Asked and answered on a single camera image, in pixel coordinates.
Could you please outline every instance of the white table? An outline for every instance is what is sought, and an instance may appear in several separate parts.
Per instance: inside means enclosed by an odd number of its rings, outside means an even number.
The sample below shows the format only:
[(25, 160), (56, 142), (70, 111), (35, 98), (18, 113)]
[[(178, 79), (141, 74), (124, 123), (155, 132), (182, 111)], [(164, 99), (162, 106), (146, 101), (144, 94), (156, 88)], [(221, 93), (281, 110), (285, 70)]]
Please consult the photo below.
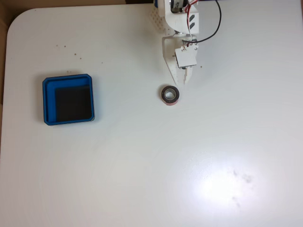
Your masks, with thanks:
[[(173, 85), (152, 5), (32, 9), (8, 33), (1, 227), (301, 227), (299, 0), (224, 0)], [(201, 34), (217, 26), (199, 4)], [(93, 122), (47, 126), (42, 81), (88, 73)]]

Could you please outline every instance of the tape roll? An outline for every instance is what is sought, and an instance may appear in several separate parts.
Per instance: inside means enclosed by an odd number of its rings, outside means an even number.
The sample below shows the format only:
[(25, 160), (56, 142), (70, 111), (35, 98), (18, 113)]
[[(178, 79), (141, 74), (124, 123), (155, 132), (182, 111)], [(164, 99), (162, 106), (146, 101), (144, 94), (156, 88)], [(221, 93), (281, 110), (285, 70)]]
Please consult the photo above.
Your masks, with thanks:
[(175, 105), (179, 96), (179, 90), (174, 86), (166, 86), (161, 92), (162, 100), (166, 105)]

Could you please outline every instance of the white wire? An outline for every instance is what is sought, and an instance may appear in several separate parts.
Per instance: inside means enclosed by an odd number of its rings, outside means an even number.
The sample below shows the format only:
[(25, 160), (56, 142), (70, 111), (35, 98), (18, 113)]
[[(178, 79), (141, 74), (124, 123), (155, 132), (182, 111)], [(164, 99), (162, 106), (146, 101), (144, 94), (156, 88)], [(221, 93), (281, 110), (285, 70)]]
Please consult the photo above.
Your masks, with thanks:
[(188, 31), (189, 31), (189, 34), (190, 34), (191, 41), (193, 41), (193, 36), (191, 35), (190, 26), (189, 26), (190, 8), (191, 8), (191, 7), (189, 7), (189, 8), (187, 9), (187, 10), (188, 10), (188, 12), (187, 12), (187, 27), (188, 27)]

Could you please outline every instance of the black wire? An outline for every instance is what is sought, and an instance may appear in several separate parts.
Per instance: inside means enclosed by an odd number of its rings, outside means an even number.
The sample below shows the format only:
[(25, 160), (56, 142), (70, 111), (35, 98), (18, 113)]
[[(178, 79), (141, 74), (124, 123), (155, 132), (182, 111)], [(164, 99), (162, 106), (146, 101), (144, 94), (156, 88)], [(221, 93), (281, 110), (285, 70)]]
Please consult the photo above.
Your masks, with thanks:
[(221, 25), (222, 12), (221, 12), (221, 7), (220, 7), (220, 5), (219, 5), (219, 3), (218, 3), (218, 0), (215, 0), (215, 1), (216, 1), (217, 5), (218, 5), (219, 11), (220, 11), (220, 20), (219, 20), (219, 24), (218, 24), (217, 30), (216, 30), (210, 37), (208, 37), (208, 38), (206, 38), (206, 39), (203, 39), (203, 40), (200, 40), (200, 41), (187, 41), (187, 40), (182, 40), (183, 42), (185, 42), (185, 43), (190, 43), (190, 44), (201, 43), (201, 42), (204, 42), (204, 41), (206, 41), (206, 40), (212, 38), (212, 37), (218, 32), (218, 30), (219, 30), (219, 28), (220, 28), (220, 25)]

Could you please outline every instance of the blue tray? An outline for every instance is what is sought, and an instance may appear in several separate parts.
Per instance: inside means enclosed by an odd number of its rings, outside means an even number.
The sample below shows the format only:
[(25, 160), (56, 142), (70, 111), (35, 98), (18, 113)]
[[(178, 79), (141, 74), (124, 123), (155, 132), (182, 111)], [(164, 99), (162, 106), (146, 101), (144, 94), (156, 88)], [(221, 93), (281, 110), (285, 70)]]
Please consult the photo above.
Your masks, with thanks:
[(92, 79), (88, 74), (43, 81), (44, 122), (48, 125), (94, 120)]

